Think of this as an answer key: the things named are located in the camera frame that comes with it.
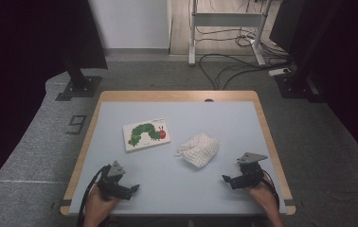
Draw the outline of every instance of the caterpillar illustration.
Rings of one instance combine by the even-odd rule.
[[[144,125],[139,125],[132,130],[131,140],[129,140],[128,143],[130,145],[133,145],[133,147],[135,147],[138,144],[138,142],[140,141],[141,133],[143,133],[143,132],[147,132],[152,140],[165,139],[167,134],[164,131],[164,127],[159,127],[159,130],[160,131],[156,131],[155,126],[150,123],[144,124]]]

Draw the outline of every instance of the white mesh fabric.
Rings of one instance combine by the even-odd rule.
[[[219,147],[217,139],[198,133],[179,148],[179,153],[186,161],[201,168],[217,154]]]

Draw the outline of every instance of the tripod base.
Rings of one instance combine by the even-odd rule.
[[[67,83],[63,93],[59,93],[55,101],[70,101],[72,97],[93,97],[97,90],[101,77],[84,77],[84,88],[79,89],[73,86],[72,80]]]
[[[307,98],[310,102],[325,102],[324,97],[314,85],[311,77],[306,78],[305,86],[301,89],[292,87],[295,79],[293,76],[276,76],[275,79],[283,98]]]

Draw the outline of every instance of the book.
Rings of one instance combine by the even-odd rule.
[[[126,152],[164,145],[170,133],[164,118],[157,118],[123,126]]]

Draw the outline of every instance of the human hand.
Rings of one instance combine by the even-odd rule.
[[[273,185],[271,179],[269,179],[265,173],[264,180],[270,185]],[[277,208],[276,199],[274,198],[270,188],[268,188],[265,183],[260,182],[256,187],[245,187],[243,190],[249,193],[255,203],[265,211],[267,218],[270,220],[272,226],[284,226]]]
[[[108,217],[119,201],[119,198],[111,198],[109,201],[103,200],[101,191],[95,183],[85,203],[84,227],[97,227]]]

